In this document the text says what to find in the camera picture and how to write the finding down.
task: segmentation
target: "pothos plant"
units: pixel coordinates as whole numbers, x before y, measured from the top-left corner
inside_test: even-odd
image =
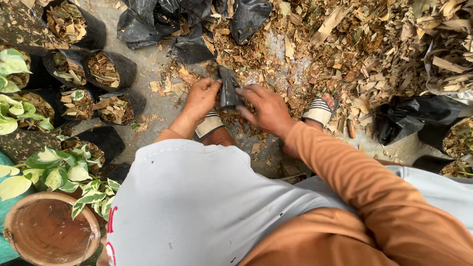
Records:
[[[0,94],[0,135],[12,133],[18,128],[18,120],[31,118],[37,125],[45,130],[52,130],[54,127],[46,118],[36,113],[36,107],[30,104],[26,98],[8,97]]]
[[[85,144],[68,152],[44,147],[30,156],[24,164],[0,166],[1,177],[12,175],[0,184],[0,197],[2,201],[16,197],[39,179],[49,187],[48,191],[60,189],[72,193],[80,187],[82,197],[72,206],[72,218],[79,215],[86,204],[92,204],[97,214],[108,221],[108,211],[120,184],[111,179],[101,181],[100,176],[89,174],[89,167],[94,164],[102,167],[100,159],[91,157]],[[19,168],[24,166],[28,167],[21,169],[23,175],[15,176],[20,173]]]
[[[0,52],[0,92],[12,93],[19,91],[18,86],[8,79],[15,73],[30,73],[23,54],[15,49],[5,49]]]

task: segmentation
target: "clay pot rim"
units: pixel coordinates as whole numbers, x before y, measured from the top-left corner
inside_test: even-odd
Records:
[[[12,227],[13,217],[15,217],[15,215],[17,214],[18,209],[33,201],[41,200],[41,199],[60,200],[60,201],[70,204],[71,206],[74,205],[74,203],[76,202],[76,199],[74,199],[73,197],[64,195],[61,193],[56,193],[56,192],[38,192],[38,193],[34,193],[20,199],[17,203],[15,203],[15,205],[13,205],[13,207],[11,207],[11,209],[8,211],[7,216],[5,218],[5,226],[4,226],[5,229],[3,231],[3,235],[5,236],[5,238],[7,238],[6,232],[9,231],[8,228]],[[92,232],[96,233],[95,239],[92,239],[90,241],[87,252],[85,253],[85,256],[83,257],[85,260],[91,257],[92,254],[94,254],[95,250],[98,247],[98,244],[100,243],[100,228],[98,226],[97,219],[95,218],[95,216],[93,215],[93,213],[91,212],[89,208],[85,207],[84,210],[82,211],[82,214],[85,216],[85,218],[89,222]],[[23,259],[27,260],[28,262],[32,262],[34,264],[43,265],[43,266],[73,266],[83,261],[82,258],[79,258],[77,260],[72,260],[66,263],[46,263],[43,261],[38,261],[34,257],[31,257],[27,253],[25,253],[21,248],[17,248],[17,246],[11,241],[10,238],[7,238],[7,240],[10,243],[11,247]]]

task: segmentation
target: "hand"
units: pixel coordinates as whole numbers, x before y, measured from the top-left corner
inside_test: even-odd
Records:
[[[204,78],[192,84],[182,114],[200,124],[215,105],[222,81]]]
[[[297,123],[289,116],[284,99],[268,89],[253,84],[237,90],[240,97],[248,99],[256,108],[252,114],[244,106],[237,106],[241,115],[255,127],[280,137],[283,141]]]

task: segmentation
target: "striped sandal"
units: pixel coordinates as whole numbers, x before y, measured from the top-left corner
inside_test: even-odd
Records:
[[[194,140],[197,142],[202,142],[205,137],[215,130],[223,127],[222,120],[217,114],[215,109],[212,109],[210,113],[205,117],[204,122],[200,123],[195,129]]]
[[[333,99],[333,103],[333,110],[331,110],[323,98],[314,98],[312,102],[310,102],[309,110],[302,114],[302,121],[309,119],[320,123],[322,128],[324,128],[337,113],[338,106],[340,105],[340,99]]]

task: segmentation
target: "orange long sleeve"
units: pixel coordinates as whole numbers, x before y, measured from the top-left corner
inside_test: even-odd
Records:
[[[311,210],[266,236],[239,266],[473,265],[465,226],[374,159],[302,122],[286,144],[361,219],[336,208]]]

